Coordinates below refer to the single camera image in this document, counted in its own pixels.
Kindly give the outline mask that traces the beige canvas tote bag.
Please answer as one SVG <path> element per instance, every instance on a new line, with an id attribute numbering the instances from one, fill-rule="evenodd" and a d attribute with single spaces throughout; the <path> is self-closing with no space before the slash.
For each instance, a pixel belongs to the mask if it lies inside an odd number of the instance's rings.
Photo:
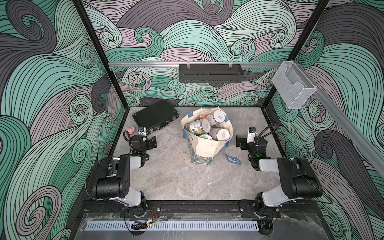
<path id="1" fill-rule="evenodd" d="M 211 114 L 215 110 L 222 110 L 221 108 L 211 108 L 211 109 L 198 109 L 192 112 L 189 112 L 181 120 L 181 125 L 183 127 L 183 138 L 189 140 L 190 149 L 191 149 L 191 162 L 198 165 L 210 165 L 214 157 L 219 153 L 220 150 L 226 149 L 231 144 L 232 138 L 234 136 L 233 125 L 230 121 L 229 116 L 226 115 L 225 121 L 217 126 L 211 126 L 211 128 L 223 128 L 227 129 L 230 132 L 230 139 L 228 141 L 214 141 L 200 138 L 199 135 L 194 135 L 188 131 L 189 123 L 197 121 L 200 119 L 206 119 L 208 114 Z"/>

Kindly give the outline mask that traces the green label seed jar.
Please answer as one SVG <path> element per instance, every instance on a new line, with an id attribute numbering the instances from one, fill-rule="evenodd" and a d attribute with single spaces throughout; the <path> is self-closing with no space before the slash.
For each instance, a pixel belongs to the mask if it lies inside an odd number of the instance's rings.
<path id="1" fill-rule="evenodd" d="M 211 124 L 207 119 L 200 119 L 189 123 L 187 129 L 194 135 L 207 134 L 211 131 Z"/>

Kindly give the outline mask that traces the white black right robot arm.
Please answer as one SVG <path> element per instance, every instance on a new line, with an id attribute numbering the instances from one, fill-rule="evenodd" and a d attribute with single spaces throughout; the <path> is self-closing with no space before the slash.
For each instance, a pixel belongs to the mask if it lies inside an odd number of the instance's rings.
<path id="1" fill-rule="evenodd" d="M 251 142 L 250 138 L 236 136 L 236 146 L 248 151 L 248 159 L 256 171 L 279 175 L 280 184 L 277 187 L 257 195 L 257 210 L 322 196 L 323 188 L 306 159 L 268 158 L 263 155 L 267 143 L 262 137 L 254 137 Z"/>

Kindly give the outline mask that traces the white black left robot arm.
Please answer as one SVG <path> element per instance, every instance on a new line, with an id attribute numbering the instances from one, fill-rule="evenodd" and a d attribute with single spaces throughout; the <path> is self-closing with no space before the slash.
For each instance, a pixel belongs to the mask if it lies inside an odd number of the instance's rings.
<path id="1" fill-rule="evenodd" d="M 99 162 L 92 186 L 92 198 L 98 201 L 117 201 L 127 208 L 146 210 L 144 193 L 131 187 L 131 171 L 142 168 L 149 160 L 148 150 L 157 147 L 156 137 L 123 132 L 130 146 L 127 154 L 104 158 Z"/>

